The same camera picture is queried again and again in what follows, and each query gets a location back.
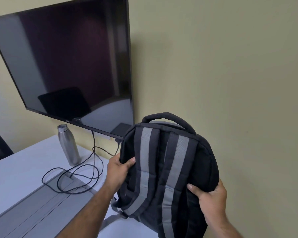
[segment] cable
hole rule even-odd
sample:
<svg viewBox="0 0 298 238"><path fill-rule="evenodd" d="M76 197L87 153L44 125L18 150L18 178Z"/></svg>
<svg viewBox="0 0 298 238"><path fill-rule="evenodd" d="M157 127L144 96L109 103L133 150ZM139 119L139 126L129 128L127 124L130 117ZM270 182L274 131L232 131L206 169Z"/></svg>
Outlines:
<svg viewBox="0 0 298 238"><path fill-rule="evenodd" d="M81 194L81 193L87 192L87 191L89 191L90 189L92 189L92 188L97 184L97 182L98 182L98 180L99 180L99 177L102 175L102 173L103 173L103 171L104 171L104 163L103 163L102 159L96 154L96 151L95 151L96 148L99 148L99 149L105 151L106 153L108 153L108 154L111 155L111 156L113 156L113 155L112 155L111 153L109 153L107 150L105 150L105 149L103 149L103 148L101 148L101 147L96 146L96 144L95 144L95 136L94 136L94 132L92 131L91 133L92 133L92 135L93 135L93 141L94 141L94 147L92 148L92 153L91 153L91 155L88 156L88 158L85 159L85 160L84 160L83 162L81 162L80 164L78 164L78 165L76 165L76 166L74 166L74 167L72 167L72 168L70 168L70 169L68 169L68 170L66 170L66 169L64 169L64 168L61 168L61 167L56 167L56 168L50 169L50 170L49 170L48 172L46 172L45 175L42 177L41 182L42 182L44 185L46 185L47 187L49 187L50 189L52 189L54 192L57 192L57 193L59 193L59 194L70 194L70 195L74 195L74 194ZM118 143L118 147L117 147L117 150L116 150L116 152L115 152L115 155L117 154L118 149L119 149L119 143ZM94 155L94 157L93 157L93 164L84 164L84 165L81 165L81 164L85 163L85 162L86 162L92 155ZM100 172L100 173L99 173L98 168L95 166L95 155L99 158L99 160L100 160L101 163L102 163L102 172ZM90 178L90 177L87 177L87 176L85 176L85 175L81 175L81 174L76 174L76 173L75 173L77 170L79 170L80 168L82 168L82 167L84 167L84 166L92 166L92 167L93 167L93 175L92 175L91 178ZM59 189L59 191L55 190L54 188L52 188L50 185L48 185L47 183L45 183L45 182L43 181L44 177L45 177L49 172L51 172L52 170L55 170L55 169L62 169L62 170L65 171L64 173L62 173L62 174L60 175L60 177L58 178L58 180L57 180L57 182L56 182L56 186L57 186L57 188ZM96 169L97 174L98 174L96 177L94 177L95 169ZM83 177L85 177L85 178L90 179L90 181L89 181L88 183L84 184L84 185L81 185L81 186L78 186L78 187L75 187L75 188L72 188L72 189L69 189L69 190L63 190L63 189L61 189L59 182L60 182L61 177L62 177L63 175L65 175L66 173L70 173L70 174L71 174L71 175L70 175L70 178L71 178L73 175L76 175L76 176L83 176ZM88 189L85 189L85 190L80 191L80 192L70 192L70 191L72 191L72 190L76 190L76 189L78 189L78 188L82 188L82 187L88 185L89 183L91 183L91 182L92 182L93 180L95 180L95 179L96 179L95 183L94 183L91 187L89 187Z"/></svg>

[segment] left hand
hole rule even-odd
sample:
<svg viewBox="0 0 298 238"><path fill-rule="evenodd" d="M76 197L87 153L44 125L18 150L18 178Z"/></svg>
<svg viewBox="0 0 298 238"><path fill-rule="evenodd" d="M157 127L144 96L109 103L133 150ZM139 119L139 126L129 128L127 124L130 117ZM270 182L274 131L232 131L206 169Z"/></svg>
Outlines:
<svg viewBox="0 0 298 238"><path fill-rule="evenodd" d="M125 164L119 162L120 153L111 157L107 165L107 176L104 186L108 187L113 195L119 190L120 186L126 179L128 169L131 168L136 158L133 157L128 160Z"/></svg>

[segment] forearm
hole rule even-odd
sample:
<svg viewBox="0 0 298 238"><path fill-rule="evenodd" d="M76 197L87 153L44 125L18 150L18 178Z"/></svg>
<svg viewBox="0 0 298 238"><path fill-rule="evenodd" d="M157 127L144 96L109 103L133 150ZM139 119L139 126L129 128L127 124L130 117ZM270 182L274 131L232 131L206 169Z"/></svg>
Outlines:
<svg viewBox="0 0 298 238"><path fill-rule="evenodd" d="M242 238L242 235L229 221L211 226L211 229L217 238Z"/></svg>
<svg viewBox="0 0 298 238"><path fill-rule="evenodd" d="M97 237L112 197L112 190L103 186L59 233L57 238Z"/></svg>

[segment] black screen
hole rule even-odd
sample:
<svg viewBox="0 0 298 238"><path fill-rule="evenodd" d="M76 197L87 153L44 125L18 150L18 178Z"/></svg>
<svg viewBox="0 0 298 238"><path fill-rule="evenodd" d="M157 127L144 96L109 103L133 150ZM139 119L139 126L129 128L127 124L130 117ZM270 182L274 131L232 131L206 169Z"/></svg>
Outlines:
<svg viewBox="0 0 298 238"><path fill-rule="evenodd" d="M0 52L27 109L113 137L133 125L127 0L0 16Z"/></svg>

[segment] hand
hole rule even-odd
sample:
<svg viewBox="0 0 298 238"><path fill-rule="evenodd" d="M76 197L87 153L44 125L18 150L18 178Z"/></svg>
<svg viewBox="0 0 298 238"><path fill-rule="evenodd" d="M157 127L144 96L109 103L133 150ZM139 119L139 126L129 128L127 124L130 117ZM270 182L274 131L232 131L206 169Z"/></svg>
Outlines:
<svg viewBox="0 0 298 238"><path fill-rule="evenodd" d="M108 187L113 195L119 190L120 186L126 179L128 169L131 168L136 162L136 158L133 157L125 164L119 162L120 153L111 157L107 165L107 176L104 186Z"/></svg>
<svg viewBox="0 0 298 238"><path fill-rule="evenodd" d="M209 193L191 184L187 184L187 188L199 198L200 208L211 228L218 228L228 223L225 212L227 191L221 180L215 190Z"/></svg>

